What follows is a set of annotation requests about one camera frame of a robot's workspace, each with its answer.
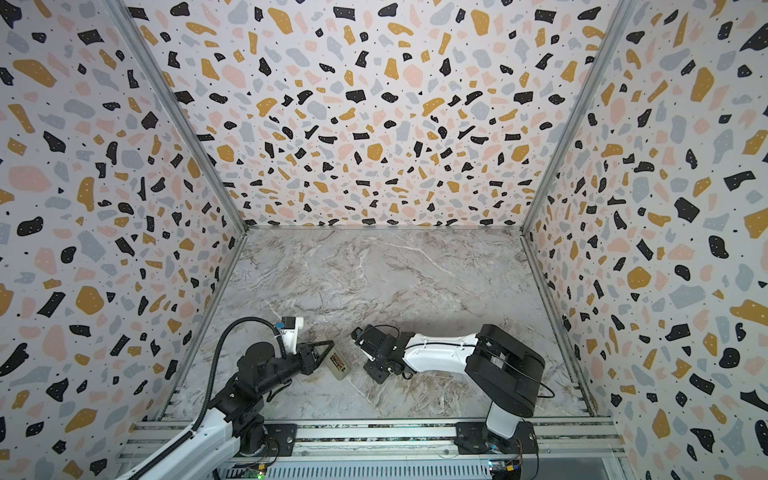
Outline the white remote control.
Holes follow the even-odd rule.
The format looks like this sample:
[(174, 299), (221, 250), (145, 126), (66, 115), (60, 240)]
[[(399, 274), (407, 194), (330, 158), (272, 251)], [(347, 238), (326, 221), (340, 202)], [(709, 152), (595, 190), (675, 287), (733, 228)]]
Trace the white remote control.
[(336, 347), (330, 349), (324, 364), (338, 381), (343, 381), (351, 372), (351, 366)]

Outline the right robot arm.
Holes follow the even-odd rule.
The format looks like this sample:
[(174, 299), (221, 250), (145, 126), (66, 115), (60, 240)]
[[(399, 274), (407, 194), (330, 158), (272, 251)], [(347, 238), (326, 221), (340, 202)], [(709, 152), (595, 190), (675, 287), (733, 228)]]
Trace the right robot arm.
[(366, 355), (364, 370), (376, 383), (390, 377), (411, 379), (417, 373), (446, 372), (469, 377), (491, 400), (487, 431), (509, 440), (521, 421), (534, 415), (546, 362), (500, 327), (485, 324), (479, 332), (431, 337), (367, 325), (351, 332)]

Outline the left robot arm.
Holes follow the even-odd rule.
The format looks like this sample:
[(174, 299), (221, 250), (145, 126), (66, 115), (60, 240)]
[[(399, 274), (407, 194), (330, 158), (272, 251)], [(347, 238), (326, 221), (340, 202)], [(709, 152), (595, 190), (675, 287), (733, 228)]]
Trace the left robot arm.
[[(236, 327), (257, 323), (274, 341), (249, 346), (237, 361), (236, 372), (214, 393), (225, 341)], [(218, 479), (220, 469), (239, 454), (270, 454), (261, 410), (268, 400), (291, 385), (298, 375), (309, 376), (322, 366), (335, 347), (332, 340), (297, 341), (303, 321), (285, 317), (277, 325), (243, 317), (221, 334), (211, 363), (205, 395), (195, 420), (181, 433), (131, 470), (123, 479)]]

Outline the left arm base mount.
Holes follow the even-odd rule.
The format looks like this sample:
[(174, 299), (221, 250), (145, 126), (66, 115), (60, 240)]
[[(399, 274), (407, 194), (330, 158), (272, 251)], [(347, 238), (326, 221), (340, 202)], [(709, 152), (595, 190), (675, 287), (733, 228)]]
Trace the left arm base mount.
[(252, 427), (240, 436), (238, 455), (253, 460), (290, 457), (297, 431), (295, 423), (266, 423)]

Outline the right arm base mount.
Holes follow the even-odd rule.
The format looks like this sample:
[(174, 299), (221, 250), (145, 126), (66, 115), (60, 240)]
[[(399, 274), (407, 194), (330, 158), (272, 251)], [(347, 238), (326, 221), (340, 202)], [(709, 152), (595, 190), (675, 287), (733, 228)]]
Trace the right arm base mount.
[(462, 455), (534, 454), (538, 452), (535, 432), (529, 422), (519, 423), (512, 437), (492, 433), (483, 422), (455, 424), (454, 444)]

